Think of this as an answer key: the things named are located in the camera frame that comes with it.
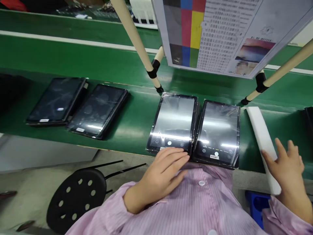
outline left hand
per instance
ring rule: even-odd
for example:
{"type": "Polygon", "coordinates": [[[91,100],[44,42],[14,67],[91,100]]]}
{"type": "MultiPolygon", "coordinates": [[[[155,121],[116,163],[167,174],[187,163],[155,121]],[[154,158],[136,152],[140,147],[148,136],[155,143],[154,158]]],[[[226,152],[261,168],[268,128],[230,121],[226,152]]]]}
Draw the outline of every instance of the left hand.
{"type": "Polygon", "coordinates": [[[180,168],[189,160],[183,149],[165,148],[157,155],[142,179],[124,195],[127,210],[138,214],[144,207],[170,194],[183,180],[187,170],[180,168]]]}

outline wooden pole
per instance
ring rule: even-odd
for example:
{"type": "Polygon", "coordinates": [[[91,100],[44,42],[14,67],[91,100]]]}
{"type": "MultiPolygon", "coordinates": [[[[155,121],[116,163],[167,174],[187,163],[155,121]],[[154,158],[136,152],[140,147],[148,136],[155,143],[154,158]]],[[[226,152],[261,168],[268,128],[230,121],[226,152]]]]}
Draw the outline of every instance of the wooden pole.
{"type": "Polygon", "coordinates": [[[126,3],[124,0],[111,0],[111,3],[118,15],[118,17],[120,18],[131,42],[133,43],[148,75],[150,76],[154,87],[156,88],[157,92],[161,93],[163,92],[163,88],[157,78],[156,72],[154,73],[154,68],[151,64],[151,61],[148,57],[148,54],[143,46],[143,43],[140,39],[140,36],[138,34],[137,28],[133,22],[133,19],[130,16],[129,10],[126,6],[126,3]]]}

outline landscape photo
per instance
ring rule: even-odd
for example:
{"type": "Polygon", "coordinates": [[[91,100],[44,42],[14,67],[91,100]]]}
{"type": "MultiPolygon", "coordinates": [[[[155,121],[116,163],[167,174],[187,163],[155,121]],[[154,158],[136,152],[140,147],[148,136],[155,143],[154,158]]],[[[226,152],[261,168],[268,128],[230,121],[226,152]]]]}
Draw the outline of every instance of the landscape photo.
{"type": "Polygon", "coordinates": [[[274,42],[247,38],[235,59],[259,63],[274,45],[274,42]]]}

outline black tablet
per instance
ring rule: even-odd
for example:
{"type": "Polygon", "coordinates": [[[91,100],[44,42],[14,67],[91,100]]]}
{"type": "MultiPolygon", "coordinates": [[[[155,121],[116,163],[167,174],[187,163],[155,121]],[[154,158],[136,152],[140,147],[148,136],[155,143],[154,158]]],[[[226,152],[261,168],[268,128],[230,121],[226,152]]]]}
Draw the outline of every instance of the black tablet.
{"type": "Polygon", "coordinates": [[[238,168],[239,137],[240,108],[205,100],[192,158],[199,163],[238,168]]]}
{"type": "Polygon", "coordinates": [[[125,89],[98,84],[65,128],[87,137],[102,139],[127,95],[125,89]]]}
{"type": "Polygon", "coordinates": [[[66,124],[86,94],[86,78],[54,78],[26,119],[33,126],[66,124]]]}
{"type": "Polygon", "coordinates": [[[192,150],[198,99],[195,96],[163,93],[156,111],[147,151],[157,153],[166,147],[192,150]]]}

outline white stripe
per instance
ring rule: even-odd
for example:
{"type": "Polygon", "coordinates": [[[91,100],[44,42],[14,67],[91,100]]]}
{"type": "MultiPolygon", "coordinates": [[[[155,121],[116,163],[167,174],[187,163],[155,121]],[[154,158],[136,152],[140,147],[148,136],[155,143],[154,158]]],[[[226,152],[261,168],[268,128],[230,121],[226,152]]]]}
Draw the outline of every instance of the white stripe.
{"type": "MultiPolygon", "coordinates": [[[[266,65],[265,68],[266,68],[266,69],[277,70],[277,69],[280,68],[280,66],[278,66],[278,65],[266,65]]],[[[292,70],[290,70],[290,72],[303,73],[303,74],[313,75],[313,70],[292,69],[292,70]]]]}
{"type": "MultiPolygon", "coordinates": [[[[38,35],[38,34],[10,32],[10,31],[3,31],[3,30],[0,30],[0,35],[22,37],[22,38],[31,38],[31,39],[41,39],[41,40],[48,40],[48,41],[68,42],[68,43],[74,43],[74,44],[80,44],[80,45],[106,47],[106,48],[113,48],[113,49],[126,50],[126,51],[136,51],[134,46],[125,46],[125,45],[106,43],[106,42],[96,42],[96,41],[88,41],[88,40],[80,40],[80,39],[69,39],[69,38],[45,36],[45,35],[38,35]]],[[[150,54],[156,54],[158,52],[158,49],[152,49],[152,48],[145,48],[145,49],[146,49],[146,52],[150,53],[150,54]]],[[[277,70],[280,68],[280,66],[266,65],[265,68],[277,70]]],[[[313,70],[292,69],[290,72],[313,75],[313,70]]]]}

